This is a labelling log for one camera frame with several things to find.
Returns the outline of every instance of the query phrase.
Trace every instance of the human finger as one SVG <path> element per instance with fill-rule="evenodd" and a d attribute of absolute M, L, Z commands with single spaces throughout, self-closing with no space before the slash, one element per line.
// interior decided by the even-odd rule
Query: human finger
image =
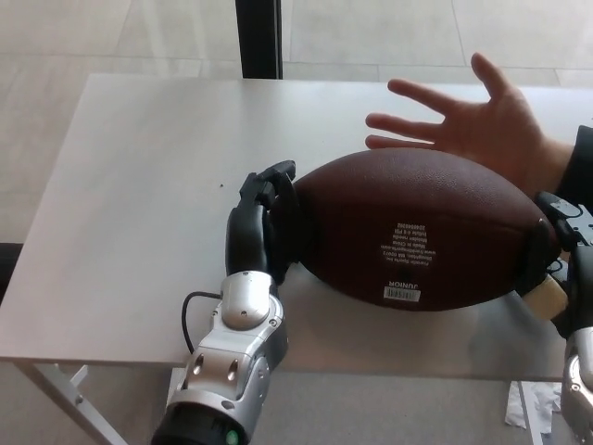
<path fill-rule="evenodd" d="M 433 90 L 432 88 L 420 85 L 419 83 L 404 81 L 402 79 L 392 79 L 387 84 L 387 88 L 396 95 L 408 97 L 441 114 L 447 114 L 447 112 L 457 103 L 457 99 Z"/>
<path fill-rule="evenodd" d="M 383 130 L 426 141 L 435 141 L 440 129 L 440 125 L 437 123 L 412 122 L 381 113 L 370 114 L 367 116 L 366 123 L 375 130 Z"/>
<path fill-rule="evenodd" d="M 370 149 L 376 148 L 428 148 L 431 149 L 433 144 L 418 141 L 404 141 L 402 139 L 394 139 L 393 137 L 378 136 L 372 134 L 367 136 L 364 143 Z"/>
<path fill-rule="evenodd" d="M 512 88 L 502 70 L 480 53 L 472 56 L 472 70 L 492 98 L 501 97 Z"/>

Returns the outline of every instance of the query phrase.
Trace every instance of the barcode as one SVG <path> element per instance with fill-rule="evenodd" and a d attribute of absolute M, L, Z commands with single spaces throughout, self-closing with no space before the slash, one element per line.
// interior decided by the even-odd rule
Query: barcode
<path fill-rule="evenodd" d="M 400 289 L 399 287 L 385 286 L 384 299 L 400 299 L 403 301 L 420 301 L 420 290 Z"/>

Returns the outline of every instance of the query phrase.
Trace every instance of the floor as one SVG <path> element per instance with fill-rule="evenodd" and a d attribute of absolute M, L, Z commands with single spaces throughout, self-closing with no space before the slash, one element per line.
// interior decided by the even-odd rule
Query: floor
<path fill-rule="evenodd" d="M 29 230 L 92 72 L 238 78 L 233 0 L 0 0 L 0 242 Z M 518 84 L 593 86 L 590 0 L 283 0 L 284 77 L 475 83 L 471 54 Z M 131 443 L 162 414 L 164 371 L 92 367 L 83 390 Z M 508 384 L 274 376 L 254 443 L 527 444 Z M 0 442 L 90 444 L 8 364 Z M 571 443 L 556 416 L 554 443 Z"/>

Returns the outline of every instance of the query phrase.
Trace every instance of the dark sleeve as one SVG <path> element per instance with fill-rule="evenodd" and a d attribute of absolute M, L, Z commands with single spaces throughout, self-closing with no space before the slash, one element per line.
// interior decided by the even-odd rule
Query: dark sleeve
<path fill-rule="evenodd" d="M 556 195 L 593 212 L 593 129 L 578 129 L 574 152 Z"/>

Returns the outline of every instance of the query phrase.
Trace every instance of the green indicator light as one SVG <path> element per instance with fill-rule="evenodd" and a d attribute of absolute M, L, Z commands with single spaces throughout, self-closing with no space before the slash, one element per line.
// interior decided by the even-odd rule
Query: green indicator light
<path fill-rule="evenodd" d="M 226 445 L 239 445 L 239 435 L 236 431 L 226 433 Z"/>

